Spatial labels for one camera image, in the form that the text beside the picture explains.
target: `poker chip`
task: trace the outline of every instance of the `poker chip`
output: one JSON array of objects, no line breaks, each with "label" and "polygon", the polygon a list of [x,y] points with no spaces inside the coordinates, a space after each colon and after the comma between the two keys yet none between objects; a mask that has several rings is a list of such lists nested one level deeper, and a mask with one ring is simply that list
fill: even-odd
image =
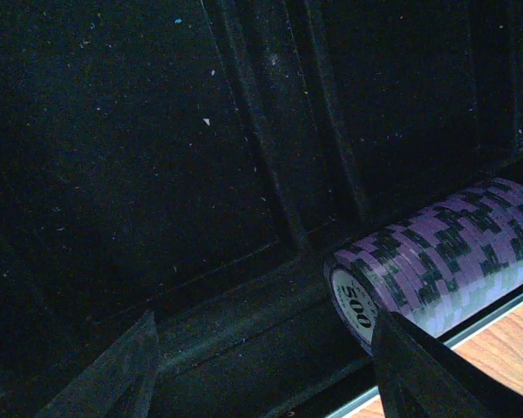
[{"label": "poker chip", "polygon": [[330,254],[323,271],[368,353],[379,309],[438,337],[523,283],[523,186],[468,187]]}]

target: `wooden surface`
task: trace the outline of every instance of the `wooden surface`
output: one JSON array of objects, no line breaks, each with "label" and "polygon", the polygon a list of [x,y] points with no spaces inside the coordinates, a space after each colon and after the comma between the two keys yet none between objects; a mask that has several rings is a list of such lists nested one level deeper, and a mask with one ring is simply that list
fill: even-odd
[{"label": "wooden surface", "polygon": [[[523,395],[523,305],[464,342],[455,352]],[[384,417],[379,399],[345,418]]]}]

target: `wooden table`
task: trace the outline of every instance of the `wooden table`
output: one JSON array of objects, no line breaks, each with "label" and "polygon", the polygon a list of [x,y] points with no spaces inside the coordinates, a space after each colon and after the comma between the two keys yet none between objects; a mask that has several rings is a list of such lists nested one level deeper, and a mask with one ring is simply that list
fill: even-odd
[{"label": "wooden table", "polygon": [[[500,383],[523,395],[523,305],[454,350]],[[384,417],[377,397],[345,418]]]}]

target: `stack of poker chips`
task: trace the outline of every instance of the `stack of poker chips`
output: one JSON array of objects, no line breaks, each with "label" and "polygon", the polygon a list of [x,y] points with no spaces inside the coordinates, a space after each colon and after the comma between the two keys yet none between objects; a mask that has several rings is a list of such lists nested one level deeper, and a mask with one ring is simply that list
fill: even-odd
[{"label": "stack of poker chips", "polygon": [[523,284],[523,186],[453,194],[331,254],[324,274],[368,353],[380,307],[438,337]]}]

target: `purple poker chip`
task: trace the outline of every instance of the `purple poker chip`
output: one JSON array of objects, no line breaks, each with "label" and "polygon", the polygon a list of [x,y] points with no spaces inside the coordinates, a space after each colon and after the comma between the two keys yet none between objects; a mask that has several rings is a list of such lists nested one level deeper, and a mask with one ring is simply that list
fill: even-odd
[{"label": "purple poker chip", "polygon": [[398,300],[394,299],[392,295],[393,289],[385,281],[385,277],[390,274],[385,268],[385,266],[381,265],[379,261],[377,261],[370,253],[367,253],[365,251],[361,251],[359,254],[357,254],[357,257],[364,263],[366,263],[370,267],[371,271],[374,273],[375,279],[371,282],[372,285],[375,287],[379,286],[379,288],[384,289],[384,294],[380,294],[383,303],[390,310],[398,311],[400,308],[399,302]]},{"label": "purple poker chip", "polygon": [[491,192],[497,194],[498,196],[504,198],[508,202],[510,202],[513,206],[521,206],[523,205],[523,192],[522,189],[511,189],[508,191],[497,189],[496,187],[493,187],[492,190],[489,189]]},{"label": "purple poker chip", "polygon": [[401,254],[403,254],[408,260],[412,259],[412,261],[410,261],[411,267],[413,267],[415,273],[419,277],[418,283],[411,283],[413,285],[413,288],[415,289],[415,292],[419,294],[421,298],[428,299],[426,301],[423,300],[423,303],[425,305],[430,304],[429,300],[437,300],[437,311],[441,312],[442,315],[445,315],[444,302],[441,300],[441,293],[438,292],[439,299],[437,299],[433,296],[433,294],[425,291],[425,287],[427,285],[423,282],[422,277],[426,274],[430,274],[429,269],[422,264],[423,260],[425,260],[423,259],[423,257],[429,258],[429,256],[425,252],[425,249],[419,246],[416,242],[409,239],[407,236],[403,235],[402,233],[393,233],[392,236],[402,244],[402,246],[399,247],[399,250],[401,250]]},{"label": "purple poker chip", "polygon": [[331,254],[324,273],[369,353],[378,308],[440,336],[523,283],[523,186],[480,182]]}]

